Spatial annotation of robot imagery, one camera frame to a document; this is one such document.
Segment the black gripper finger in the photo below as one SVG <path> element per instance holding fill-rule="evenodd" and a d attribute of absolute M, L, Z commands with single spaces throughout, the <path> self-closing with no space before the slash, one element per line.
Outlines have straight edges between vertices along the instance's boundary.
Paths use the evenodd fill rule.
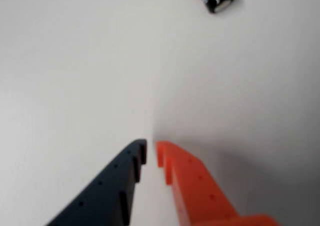
<path fill-rule="evenodd" d="M 147 141 L 126 146 L 49 225 L 129 225 L 135 185 L 147 162 Z"/>

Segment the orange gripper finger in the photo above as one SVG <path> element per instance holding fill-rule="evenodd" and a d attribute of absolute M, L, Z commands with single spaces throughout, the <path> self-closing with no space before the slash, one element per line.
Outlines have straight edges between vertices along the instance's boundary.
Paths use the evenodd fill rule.
<path fill-rule="evenodd" d="M 168 142 L 156 142 L 157 164 L 173 190 L 180 225 L 277 225 L 265 214 L 241 216 L 196 156 Z"/>

